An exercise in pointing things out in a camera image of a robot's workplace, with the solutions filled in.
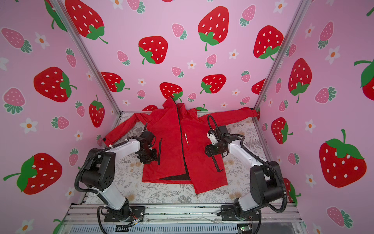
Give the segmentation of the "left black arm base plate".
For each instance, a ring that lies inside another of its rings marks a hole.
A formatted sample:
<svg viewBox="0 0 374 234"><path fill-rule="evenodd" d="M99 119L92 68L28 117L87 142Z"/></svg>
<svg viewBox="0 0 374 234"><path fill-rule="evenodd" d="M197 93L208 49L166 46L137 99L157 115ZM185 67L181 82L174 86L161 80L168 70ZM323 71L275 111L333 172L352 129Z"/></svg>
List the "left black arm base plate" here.
<svg viewBox="0 0 374 234"><path fill-rule="evenodd" d="M138 220L143 221L145 214L145 206L130 206L122 210L103 209L100 214L105 216L105 222L133 222Z"/></svg>

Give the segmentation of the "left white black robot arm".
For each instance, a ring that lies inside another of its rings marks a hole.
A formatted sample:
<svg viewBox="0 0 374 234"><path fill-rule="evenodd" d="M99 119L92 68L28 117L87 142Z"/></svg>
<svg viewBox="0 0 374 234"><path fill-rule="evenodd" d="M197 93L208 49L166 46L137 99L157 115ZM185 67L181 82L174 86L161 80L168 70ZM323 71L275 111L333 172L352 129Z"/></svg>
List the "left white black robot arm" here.
<svg viewBox="0 0 374 234"><path fill-rule="evenodd" d="M121 222L120 229L129 229L143 221L144 206L131 206L114 183L116 161L135 153L144 165L160 163L161 149L154 149L155 136L145 127L140 136L129 136L124 142L104 149L93 148L80 168L74 183L78 192L93 193L103 205L97 208L98 225L106 233L101 217L106 222Z"/></svg>

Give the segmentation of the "red zip-up jacket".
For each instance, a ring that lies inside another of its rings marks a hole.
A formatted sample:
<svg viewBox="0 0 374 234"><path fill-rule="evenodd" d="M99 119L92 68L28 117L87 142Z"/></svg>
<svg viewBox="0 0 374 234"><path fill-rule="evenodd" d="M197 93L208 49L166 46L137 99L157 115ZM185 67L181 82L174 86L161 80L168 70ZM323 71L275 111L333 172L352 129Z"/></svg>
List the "red zip-up jacket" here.
<svg viewBox="0 0 374 234"><path fill-rule="evenodd" d="M196 109L187 110L183 103L176 103L170 97L162 109L151 114L133 114L108 133L104 143L107 146L115 144L137 122L147 126L155 135L155 148L161 149L160 163L154 161L144 166L142 182L191 184L196 194L228 184L222 157L215 157L223 170L218 172L212 158L205 154L205 147L211 143L207 137L207 116L199 117Z"/></svg>

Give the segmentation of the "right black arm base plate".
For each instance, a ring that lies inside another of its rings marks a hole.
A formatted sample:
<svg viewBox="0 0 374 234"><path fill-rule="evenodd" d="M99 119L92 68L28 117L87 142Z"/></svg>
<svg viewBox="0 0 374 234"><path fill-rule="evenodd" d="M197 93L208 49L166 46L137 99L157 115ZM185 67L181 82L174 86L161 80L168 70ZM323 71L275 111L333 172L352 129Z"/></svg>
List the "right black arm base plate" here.
<svg viewBox="0 0 374 234"><path fill-rule="evenodd" d="M259 211L243 211L240 207L234 205L222 205L217 213L223 221L259 221Z"/></svg>

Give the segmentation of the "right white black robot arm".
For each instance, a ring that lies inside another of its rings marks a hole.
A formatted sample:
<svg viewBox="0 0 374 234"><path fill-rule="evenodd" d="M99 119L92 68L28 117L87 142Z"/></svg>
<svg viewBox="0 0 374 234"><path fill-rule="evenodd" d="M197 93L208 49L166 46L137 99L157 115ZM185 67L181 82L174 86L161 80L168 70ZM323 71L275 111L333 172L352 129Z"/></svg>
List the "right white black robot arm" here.
<svg viewBox="0 0 374 234"><path fill-rule="evenodd" d="M205 154L212 158L216 170L222 172L218 166L216 156L222 158L231 154L250 169L250 191L248 194L235 199L230 210L221 210L217 215L222 218L234 213L238 220L258 218L256 229L250 224L251 233L257 234L262 224L262 208L268 207L281 214L287 207L287 189L281 174L280 166L275 161L265 161L255 155L244 145L245 136L230 134L227 127L218 126L212 115L207 116L209 131L207 137L211 144L205 148Z"/></svg>

